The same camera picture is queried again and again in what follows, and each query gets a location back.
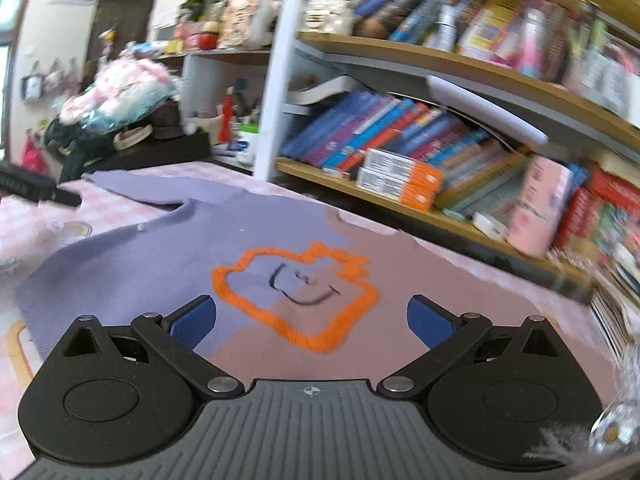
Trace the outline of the white basket with pearls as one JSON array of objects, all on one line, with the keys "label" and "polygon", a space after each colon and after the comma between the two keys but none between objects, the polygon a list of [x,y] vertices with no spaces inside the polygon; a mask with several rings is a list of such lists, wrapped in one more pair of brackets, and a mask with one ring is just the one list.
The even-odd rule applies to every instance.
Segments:
[{"label": "white basket with pearls", "polygon": [[348,36],[352,33],[354,19],[349,0],[307,0],[300,30]]}]

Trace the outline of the white pen holder cup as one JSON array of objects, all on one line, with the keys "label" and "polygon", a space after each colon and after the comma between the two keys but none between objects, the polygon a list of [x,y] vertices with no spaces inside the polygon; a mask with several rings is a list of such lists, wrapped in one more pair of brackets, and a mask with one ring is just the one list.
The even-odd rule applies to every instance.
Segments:
[{"label": "white pen holder cup", "polygon": [[245,167],[253,167],[259,144],[259,126],[239,124],[236,130],[236,160]]}]

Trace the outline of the row of colourful books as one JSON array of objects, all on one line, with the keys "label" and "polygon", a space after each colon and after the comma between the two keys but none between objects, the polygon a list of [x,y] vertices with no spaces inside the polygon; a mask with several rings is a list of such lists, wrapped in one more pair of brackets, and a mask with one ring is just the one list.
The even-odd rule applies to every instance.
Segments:
[{"label": "row of colourful books", "polygon": [[483,209],[491,195],[515,200],[530,156],[525,145],[456,110],[370,90],[327,99],[284,141],[280,155],[356,185],[370,148],[442,170],[442,188],[430,188],[436,193],[430,210],[463,219]]}]

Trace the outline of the black bag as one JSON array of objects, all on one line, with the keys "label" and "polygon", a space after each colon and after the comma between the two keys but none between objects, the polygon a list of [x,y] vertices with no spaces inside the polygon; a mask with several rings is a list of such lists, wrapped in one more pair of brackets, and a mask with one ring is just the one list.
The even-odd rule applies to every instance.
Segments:
[{"label": "black bag", "polygon": [[133,170],[197,162],[210,156],[208,133],[186,133],[178,103],[169,99],[137,122],[106,133],[55,119],[43,133],[43,146],[62,166],[60,180],[107,170]]}]

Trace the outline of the white rolled paper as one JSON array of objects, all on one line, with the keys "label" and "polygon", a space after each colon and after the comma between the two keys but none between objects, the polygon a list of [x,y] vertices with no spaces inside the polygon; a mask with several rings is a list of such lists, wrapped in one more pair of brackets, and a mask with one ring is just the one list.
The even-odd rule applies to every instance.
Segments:
[{"label": "white rolled paper", "polygon": [[529,146],[541,146],[549,141],[548,136],[538,128],[469,90],[435,76],[427,76],[426,82],[432,98],[440,105],[470,115]]}]

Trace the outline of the pink checkered tablecloth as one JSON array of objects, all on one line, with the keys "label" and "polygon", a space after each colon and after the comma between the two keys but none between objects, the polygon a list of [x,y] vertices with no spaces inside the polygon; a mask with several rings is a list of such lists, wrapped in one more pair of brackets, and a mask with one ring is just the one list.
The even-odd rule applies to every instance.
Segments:
[{"label": "pink checkered tablecloth", "polygon": [[[1,298],[21,321],[9,331],[6,350],[24,377],[20,402],[51,352],[41,354],[36,347],[17,304],[20,285],[58,249],[162,213],[161,206],[99,188],[90,176],[65,188],[81,196],[79,207],[13,196],[1,205]],[[380,396],[381,380],[242,382],[242,396],[206,403],[181,438],[126,464],[36,457],[17,407],[22,447],[15,474],[20,479],[565,479],[570,474],[562,464],[553,470],[499,470],[475,463],[447,448],[413,403]]]}]

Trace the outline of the lower orange white box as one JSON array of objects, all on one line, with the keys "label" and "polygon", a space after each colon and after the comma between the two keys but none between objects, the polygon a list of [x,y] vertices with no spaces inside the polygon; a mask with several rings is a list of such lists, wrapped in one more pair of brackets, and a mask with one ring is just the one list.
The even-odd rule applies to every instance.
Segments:
[{"label": "lower orange white box", "polygon": [[383,196],[398,204],[420,211],[429,211],[436,193],[424,186],[412,184],[380,172],[360,168],[356,179],[357,188]]}]

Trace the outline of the orange white box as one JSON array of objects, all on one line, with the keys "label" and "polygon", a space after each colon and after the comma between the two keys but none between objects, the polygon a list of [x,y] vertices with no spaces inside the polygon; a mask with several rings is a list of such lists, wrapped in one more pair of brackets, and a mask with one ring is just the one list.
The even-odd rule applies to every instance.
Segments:
[{"label": "orange white box", "polygon": [[424,186],[412,184],[380,172],[360,168],[356,179],[357,188],[383,196],[398,204],[420,211],[429,211],[436,193]]},{"label": "orange white box", "polygon": [[370,148],[364,156],[363,167],[386,176],[438,192],[442,188],[444,173],[422,160],[405,155]]}]

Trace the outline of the purple and pink sweater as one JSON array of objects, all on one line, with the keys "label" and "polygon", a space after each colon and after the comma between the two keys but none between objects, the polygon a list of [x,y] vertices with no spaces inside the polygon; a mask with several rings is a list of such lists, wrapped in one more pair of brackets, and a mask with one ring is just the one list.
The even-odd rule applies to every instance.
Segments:
[{"label": "purple and pink sweater", "polygon": [[422,295],[497,325],[544,315],[600,397],[614,396],[612,359],[589,312],[547,289],[319,203],[127,171],[90,181],[162,213],[64,246],[29,274],[16,299],[41,354],[79,315],[126,325],[207,295],[216,323],[198,352],[241,382],[378,382],[423,352],[407,322]]}]

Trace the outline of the wooden bookshelf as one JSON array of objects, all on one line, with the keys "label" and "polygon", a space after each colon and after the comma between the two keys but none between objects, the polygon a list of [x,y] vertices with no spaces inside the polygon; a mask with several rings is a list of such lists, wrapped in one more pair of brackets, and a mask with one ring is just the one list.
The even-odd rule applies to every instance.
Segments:
[{"label": "wooden bookshelf", "polygon": [[281,0],[253,174],[587,295],[634,223],[639,0]]}]

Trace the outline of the upper orange white box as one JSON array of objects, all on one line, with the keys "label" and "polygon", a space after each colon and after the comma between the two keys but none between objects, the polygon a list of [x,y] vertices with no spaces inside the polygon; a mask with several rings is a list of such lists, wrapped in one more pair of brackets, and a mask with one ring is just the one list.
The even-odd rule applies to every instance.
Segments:
[{"label": "upper orange white box", "polygon": [[438,192],[442,188],[444,173],[422,160],[405,155],[370,148],[364,156],[363,167],[386,176]]}]

